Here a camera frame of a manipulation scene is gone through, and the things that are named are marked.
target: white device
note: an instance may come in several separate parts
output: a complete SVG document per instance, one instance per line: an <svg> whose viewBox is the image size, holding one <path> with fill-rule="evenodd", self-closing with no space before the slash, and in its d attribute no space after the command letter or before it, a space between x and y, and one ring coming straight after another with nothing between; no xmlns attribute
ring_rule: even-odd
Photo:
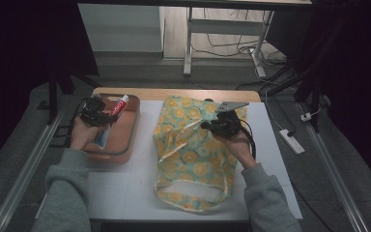
<svg viewBox="0 0 371 232"><path fill-rule="evenodd" d="M288 136L288 130L281 130L279 134L281 134L285 142L288 143L288 145L292 148L292 150L294 150L297 155L305 151L293 136Z"/></svg>

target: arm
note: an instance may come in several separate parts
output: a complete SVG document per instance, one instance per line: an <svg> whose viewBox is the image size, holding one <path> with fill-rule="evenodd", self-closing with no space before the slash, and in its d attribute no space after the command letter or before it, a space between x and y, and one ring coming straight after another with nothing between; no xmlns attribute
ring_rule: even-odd
<svg viewBox="0 0 371 232"><path fill-rule="evenodd" d="M75 119L71 148L45 177L47 196L32 231L91 231L87 212L87 154L81 150L103 128L87 127Z"/></svg>
<svg viewBox="0 0 371 232"><path fill-rule="evenodd" d="M214 138L227 145L244 168L244 198L253 231L301 231L300 224L288 208L282 186L252 157L246 136L240 131L233 138L216 135Z"/></svg>

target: toothpaste tube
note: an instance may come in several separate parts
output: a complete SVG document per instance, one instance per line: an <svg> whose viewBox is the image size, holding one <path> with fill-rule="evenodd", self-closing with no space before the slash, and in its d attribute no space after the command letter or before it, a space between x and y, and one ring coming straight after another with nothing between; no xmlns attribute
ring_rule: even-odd
<svg viewBox="0 0 371 232"><path fill-rule="evenodd" d="M110 111L110 115L120 116L120 114L123 112L123 110L126 108L127 105L128 105L128 96L124 95L122 98L117 100L113 109Z"/></svg>
<svg viewBox="0 0 371 232"><path fill-rule="evenodd" d="M96 144L99 148L104 149L104 146L106 145L109 134L110 134L110 125L107 124L106 129L99 132L96 135L96 138L93 141L93 143Z"/></svg>

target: metal rod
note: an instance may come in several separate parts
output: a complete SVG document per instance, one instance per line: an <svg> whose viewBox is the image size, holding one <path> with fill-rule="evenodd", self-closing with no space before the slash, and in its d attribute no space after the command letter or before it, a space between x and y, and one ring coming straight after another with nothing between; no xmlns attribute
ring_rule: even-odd
<svg viewBox="0 0 371 232"><path fill-rule="evenodd" d="M188 19L186 21L186 46L185 46L185 66L183 75L191 75L191 33L192 33L192 8L188 9Z"/></svg>
<svg viewBox="0 0 371 232"><path fill-rule="evenodd" d="M14 211L18 206L24 192L26 191L29 183L35 174L35 171L41 162L44 152L49 145L50 139L52 138L57 126L64 116L64 112L67 108L71 107L70 97L65 97L66 99L61 103L61 110L59 111L57 117L54 119L51 125L46 125L38 142L33 148L28 160L23 165L19 175L14 181L14 185L9 191L5 201L2 203L0 208L0 231L5 231L11 221Z"/></svg>
<svg viewBox="0 0 371 232"><path fill-rule="evenodd" d="M270 22L271 22L273 12L264 12L264 14L267 14L267 16L265 17L264 24L263 24L263 27L261 29L261 33L260 33L259 38L258 38L258 43L255 46L255 51L254 51L254 56L257 57L257 58L259 57L262 44L264 43L264 39L267 35L268 28L270 27Z"/></svg>
<svg viewBox="0 0 371 232"><path fill-rule="evenodd" d="M297 104L300 113L304 113L303 109L300 107L300 104ZM363 216L360 213L357 204L349 193L348 188L345 185L345 182L342 179L342 176L339 173L339 170L336 167L334 160L332 159L327 146L322 138L322 136L315 132L312 126L309 123L306 123L306 129L311 137L311 140L320 156L322 165L324 166L327 174L332 182L332 185L338 195L339 200L343 203L345 212L349 218L351 225L354 227L356 232L368 232L366 222L363 219Z"/></svg>

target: hand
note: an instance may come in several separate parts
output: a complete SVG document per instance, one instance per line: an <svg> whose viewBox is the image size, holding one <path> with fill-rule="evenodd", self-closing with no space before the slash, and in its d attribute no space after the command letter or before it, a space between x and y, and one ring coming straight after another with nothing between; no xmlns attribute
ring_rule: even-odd
<svg viewBox="0 0 371 232"><path fill-rule="evenodd" d="M249 140L246 135L239 131L231 138L224 138L213 134L213 137L224 143L230 152L239 160L244 169L251 168L257 164L250 151Z"/></svg>
<svg viewBox="0 0 371 232"><path fill-rule="evenodd" d="M71 149L83 150L84 147L92 142L103 127L91 127L83 122L79 117L74 118L73 131L71 132Z"/></svg>

